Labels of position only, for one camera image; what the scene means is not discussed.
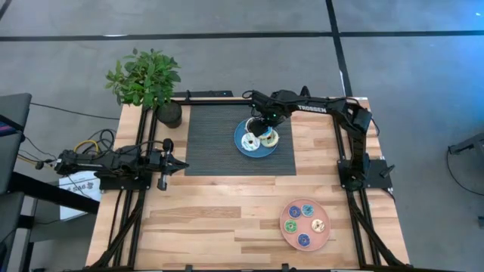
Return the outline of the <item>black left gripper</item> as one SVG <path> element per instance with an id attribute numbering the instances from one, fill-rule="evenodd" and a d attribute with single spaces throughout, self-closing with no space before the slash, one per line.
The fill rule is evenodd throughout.
<path id="1" fill-rule="evenodd" d="M 153 148 L 150 152 L 150 164 L 152 165 L 153 172 L 159 172 L 161 174 L 160 178 L 157 182 L 157 189 L 158 190 L 166 190 L 167 188 L 167 181 L 166 178 L 169 175 L 169 163 L 170 163 L 170 156 L 171 152 L 174 149 L 174 143 L 170 138 L 165 138 L 162 142 L 162 149 L 158 150 Z M 173 159 L 173 164 L 177 165 L 174 168 L 173 173 L 177 173 L 180 171 L 185 170 L 189 167 L 189 164 L 186 162 L 182 162 L 176 158 Z"/>

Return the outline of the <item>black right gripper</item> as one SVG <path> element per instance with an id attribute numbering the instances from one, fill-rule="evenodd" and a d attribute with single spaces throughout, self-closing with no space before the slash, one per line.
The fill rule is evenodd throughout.
<path id="1" fill-rule="evenodd" d="M 251 122 L 251 132 L 259 133 L 260 137 L 267 134 L 268 126 L 276 127 L 291 117 L 286 104 L 259 91 L 251 91 L 250 100 L 251 107 L 259 113 Z"/>

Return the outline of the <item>large cream donut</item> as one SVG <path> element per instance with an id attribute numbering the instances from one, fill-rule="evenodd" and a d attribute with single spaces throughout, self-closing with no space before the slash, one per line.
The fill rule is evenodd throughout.
<path id="1" fill-rule="evenodd" d="M 279 141 L 279 135 L 275 130 L 272 130 L 270 134 L 264 137 L 260 137 L 260 143 L 266 148 L 275 147 Z"/>

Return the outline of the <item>large white teal-striped donut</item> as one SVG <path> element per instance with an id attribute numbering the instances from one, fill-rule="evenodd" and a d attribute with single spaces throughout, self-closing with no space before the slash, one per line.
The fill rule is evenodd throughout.
<path id="1" fill-rule="evenodd" d="M 244 150 L 253 152 L 260 147 L 260 139 L 258 139 L 253 133 L 246 133 L 240 140 L 241 146 Z"/>

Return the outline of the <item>blue plate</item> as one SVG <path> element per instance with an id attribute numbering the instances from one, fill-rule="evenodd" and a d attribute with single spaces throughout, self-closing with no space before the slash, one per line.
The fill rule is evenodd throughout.
<path id="1" fill-rule="evenodd" d="M 237 149 L 245 156 L 251 157 L 251 158 L 263 158 L 267 157 L 270 154 L 272 154 L 278 147 L 278 145 L 274 145 L 273 147 L 264 147 L 260 146 L 257 150 L 254 151 L 248 151 L 245 150 L 242 146 L 242 137 L 245 135 L 245 123 L 248 121 L 248 119 L 245 119 L 244 121 L 240 122 L 236 129 L 234 130 L 234 143 Z"/>

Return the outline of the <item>grey woven mat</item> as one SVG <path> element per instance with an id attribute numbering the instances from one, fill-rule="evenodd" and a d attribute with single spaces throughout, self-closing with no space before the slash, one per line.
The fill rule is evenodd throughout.
<path id="1" fill-rule="evenodd" d="M 271 154 L 251 158 L 236 147 L 236 127 L 251 117 L 245 105 L 192 106 L 188 130 L 186 175 L 295 175 L 296 163 L 290 120 L 276 131 L 279 142 Z"/>

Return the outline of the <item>black power strip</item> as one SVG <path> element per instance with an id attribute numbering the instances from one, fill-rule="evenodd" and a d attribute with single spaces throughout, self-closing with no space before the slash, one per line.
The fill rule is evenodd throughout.
<path id="1" fill-rule="evenodd" d="M 233 97 L 232 91 L 180 91 L 175 92 L 173 97 Z"/>

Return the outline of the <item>green plant in black pot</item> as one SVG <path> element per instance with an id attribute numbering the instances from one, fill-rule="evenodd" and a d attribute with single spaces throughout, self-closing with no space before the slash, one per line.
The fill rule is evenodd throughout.
<path id="1" fill-rule="evenodd" d="M 182 106 L 175 102 L 175 86 L 181 82 L 181 67 L 174 57 L 150 49 L 132 53 L 118 60 L 108 70 L 105 88 L 116 97 L 118 104 L 128 104 L 153 110 L 156 119 L 169 128 L 182 123 Z"/>

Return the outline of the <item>white printed box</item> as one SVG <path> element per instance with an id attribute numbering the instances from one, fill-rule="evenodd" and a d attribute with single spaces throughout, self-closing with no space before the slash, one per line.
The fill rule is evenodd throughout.
<path id="1" fill-rule="evenodd" d="M 60 220 L 69 221 L 88 214 L 87 208 L 101 200 L 101 181 L 92 171 L 77 172 L 60 178 L 58 187 L 67 191 L 66 202 L 60 206 Z"/>

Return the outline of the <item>pink plate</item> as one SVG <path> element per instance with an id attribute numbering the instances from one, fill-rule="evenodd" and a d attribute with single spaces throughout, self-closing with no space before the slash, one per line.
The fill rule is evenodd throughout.
<path id="1" fill-rule="evenodd" d="M 314 206 L 315 212 L 312 217 L 310 218 L 305 217 L 303 216 L 303 214 L 301 214 L 299 218 L 293 219 L 288 215 L 288 209 L 291 206 L 298 206 L 301 209 L 302 205 L 304 204 L 311 204 Z M 284 230 L 284 222 L 288 219 L 293 219 L 297 222 L 297 232 L 287 233 Z M 312 230 L 311 224 L 314 219 L 321 219 L 325 223 L 326 228 L 322 233 L 316 233 Z M 329 240 L 330 229 L 331 229 L 329 216 L 324 210 L 324 208 L 319 203 L 317 203 L 312 199 L 295 199 L 289 202 L 288 204 L 286 204 L 281 211 L 280 218 L 279 218 L 279 225 L 281 229 L 281 234 L 283 238 L 286 240 L 286 242 L 289 245 L 291 245 L 293 248 L 300 251 L 313 252 L 313 251 L 319 250 Z M 303 248 L 298 245 L 297 237 L 300 233 L 307 233 L 311 238 L 311 244 L 306 248 Z"/>

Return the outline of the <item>black beam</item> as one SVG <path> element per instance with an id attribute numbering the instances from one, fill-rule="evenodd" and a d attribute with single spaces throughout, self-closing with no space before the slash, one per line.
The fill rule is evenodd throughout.
<path id="1" fill-rule="evenodd" d="M 51 184 L 38 181 L 29 176 L 14 172 L 9 181 L 8 190 L 11 192 L 22 192 L 27 196 L 52 202 L 59 206 L 66 202 L 67 191 Z M 87 208 L 88 213 L 96 215 L 99 209 L 99 202 L 94 201 Z"/>

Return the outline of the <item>grey chair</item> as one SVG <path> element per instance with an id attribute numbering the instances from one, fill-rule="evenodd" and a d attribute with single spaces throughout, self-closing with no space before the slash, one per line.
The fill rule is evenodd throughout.
<path id="1" fill-rule="evenodd" d="M 23 193 L 8 191 L 29 114 L 31 94 L 0 96 L 0 272 L 7 272 Z"/>

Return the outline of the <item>grey metal leg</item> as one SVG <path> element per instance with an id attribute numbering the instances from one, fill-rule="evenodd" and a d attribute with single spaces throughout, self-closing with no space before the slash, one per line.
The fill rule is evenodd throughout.
<path id="1" fill-rule="evenodd" d="M 459 154 L 464 150 L 474 149 L 478 155 L 484 157 L 484 133 L 479 133 L 458 144 L 449 147 L 450 154 Z"/>

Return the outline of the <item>black aluminium table frame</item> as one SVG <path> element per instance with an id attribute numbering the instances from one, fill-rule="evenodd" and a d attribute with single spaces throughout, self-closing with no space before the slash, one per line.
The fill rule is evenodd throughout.
<path id="1" fill-rule="evenodd" d="M 186 162 L 192 106 L 245 105 L 256 118 L 259 113 L 247 97 L 185 99 L 177 128 L 126 105 L 114 145 L 153 141 L 142 149 L 160 150 L 160 142 L 170 138 L 173 156 Z M 196 176 L 185 169 L 166 178 L 166 190 L 157 189 L 157 173 L 148 190 L 104 190 L 86 264 L 162 272 L 409 269 L 388 188 L 341 187 L 337 163 L 351 158 L 346 131 L 328 114 L 295 111 L 286 120 L 291 122 L 295 175 Z M 382 159 L 372 122 L 366 151 L 371 159 Z M 329 240 L 319 250 L 297 250 L 281 234 L 281 211 L 295 199 L 312 199 L 329 216 Z"/>

